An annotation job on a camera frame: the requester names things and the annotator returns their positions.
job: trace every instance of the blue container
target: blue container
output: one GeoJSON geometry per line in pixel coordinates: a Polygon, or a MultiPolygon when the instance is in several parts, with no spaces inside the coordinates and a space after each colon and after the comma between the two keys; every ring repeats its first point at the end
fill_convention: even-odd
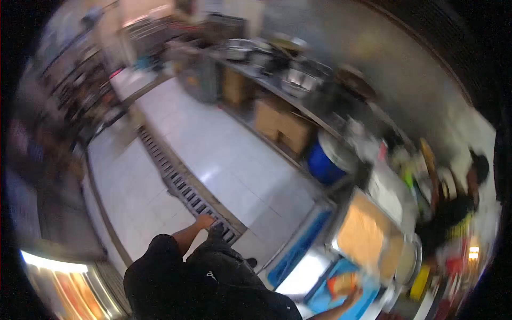
{"type": "MultiPolygon", "coordinates": [[[[357,272],[359,268],[346,259],[339,260],[332,270],[322,279],[321,285],[315,291],[313,296],[306,302],[308,308],[315,314],[340,306],[345,301],[346,296],[332,300],[331,293],[327,288],[327,279],[345,272],[357,272]]],[[[379,285],[371,280],[362,280],[362,297],[348,309],[338,320],[358,320],[362,317],[366,309],[375,300],[379,292],[379,285]]]]}
{"type": "Polygon", "coordinates": [[[326,186],[333,184],[347,174],[327,157],[318,140],[311,149],[308,166],[311,174],[326,186]]]}

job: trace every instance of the man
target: man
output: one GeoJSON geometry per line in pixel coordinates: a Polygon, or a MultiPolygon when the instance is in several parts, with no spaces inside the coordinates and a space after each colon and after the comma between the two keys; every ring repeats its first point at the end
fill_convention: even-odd
{"type": "Polygon", "coordinates": [[[477,155],[470,149],[472,163],[466,174],[467,193],[452,172],[457,197],[447,199],[443,193],[442,183],[439,182],[435,170],[429,170],[434,186],[431,206],[435,212],[429,222],[416,227],[416,233],[421,238],[423,255],[432,258],[436,249],[442,245],[450,233],[457,232],[456,227],[465,219],[471,218],[478,209],[480,196],[479,186],[489,175],[489,162],[484,155],[477,155]]]}
{"type": "MultiPolygon", "coordinates": [[[[124,290],[136,319],[302,319],[288,297],[269,291],[242,256],[214,226],[208,239],[183,262],[183,255],[214,219],[201,215],[172,236],[159,234],[124,275],[124,290]]],[[[313,319],[335,320],[362,290],[313,319]]]]}

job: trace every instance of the hand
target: hand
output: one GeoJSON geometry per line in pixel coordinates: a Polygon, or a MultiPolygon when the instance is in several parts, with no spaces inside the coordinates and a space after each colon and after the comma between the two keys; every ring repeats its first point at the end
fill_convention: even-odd
{"type": "Polygon", "coordinates": [[[210,215],[200,215],[196,218],[196,223],[201,229],[208,229],[215,222],[215,218],[210,215]]]}
{"type": "Polygon", "coordinates": [[[355,287],[352,292],[349,293],[345,301],[343,301],[343,305],[350,309],[362,296],[362,288],[355,287]]]}

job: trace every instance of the blue barrel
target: blue barrel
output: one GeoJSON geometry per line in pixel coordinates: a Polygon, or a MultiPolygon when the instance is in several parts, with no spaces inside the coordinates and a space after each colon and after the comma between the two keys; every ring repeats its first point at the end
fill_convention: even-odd
{"type": "Polygon", "coordinates": [[[318,133],[308,158],[310,173],[325,186],[353,172],[357,162],[357,157],[326,131],[318,133]]]}
{"type": "Polygon", "coordinates": [[[320,181],[321,184],[329,186],[341,179],[345,171],[338,168],[324,153],[318,140],[315,142],[308,159],[309,171],[320,181]]]}

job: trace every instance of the blue cutting board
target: blue cutting board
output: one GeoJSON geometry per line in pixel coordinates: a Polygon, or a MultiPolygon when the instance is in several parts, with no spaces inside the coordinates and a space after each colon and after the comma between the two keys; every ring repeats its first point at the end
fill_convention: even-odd
{"type": "MultiPolygon", "coordinates": [[[[315,314],[324,312],[326,310],[332,309],[334,307],[340,306],[343,301],[345,301],[344,296],[340,297],[335,301],[331,301],[331,293],[327,288],[327,279],[330,279],[336,275],[345,273],[345,272],[356,272],[359,271],[359,267],[352,264],[347,259],[339,260],[332,270],[324,277],[322,284],[319,286],[317,291],[313,294],[313,296],[307,302],[307,305],[311,311],[315,314]]],[[[368,309],[369,305],[375,300],[377,293],[379,292],[378,284],[373,284],[371,282],[362,284],[362,297],[345,312],[339,320],[358,320],[362,317],[366,309],[368,309]]]]}

